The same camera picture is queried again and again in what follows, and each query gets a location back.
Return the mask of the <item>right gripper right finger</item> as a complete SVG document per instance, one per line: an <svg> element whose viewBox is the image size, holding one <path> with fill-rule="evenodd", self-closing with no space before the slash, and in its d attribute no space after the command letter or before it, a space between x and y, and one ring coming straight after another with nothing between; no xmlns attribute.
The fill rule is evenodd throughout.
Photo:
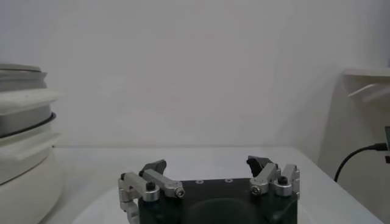
<svg viewBox="0 0 390 224"><path fill-rule="evenodd" d="M250 193L254 196L272 192L279 197L300 197L300 170L287 164L283 170L269 158L248 156L246 163L252 172Z"/></svg>

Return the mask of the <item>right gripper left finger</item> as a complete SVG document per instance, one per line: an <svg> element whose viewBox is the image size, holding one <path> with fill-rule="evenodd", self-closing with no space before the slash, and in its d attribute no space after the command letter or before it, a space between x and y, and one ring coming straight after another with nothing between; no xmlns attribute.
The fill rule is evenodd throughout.
<svg viewBox="0 0 390 224"><path fill-rule="evenodd" d="M157 202L161 194L170 198L185 196L181 181L163 175L166 166L166 161L161 159L147 163L138 173L126 172L118 178L119 205L127 214L129 223L140 223L140 212L135 200Z"/></svg>

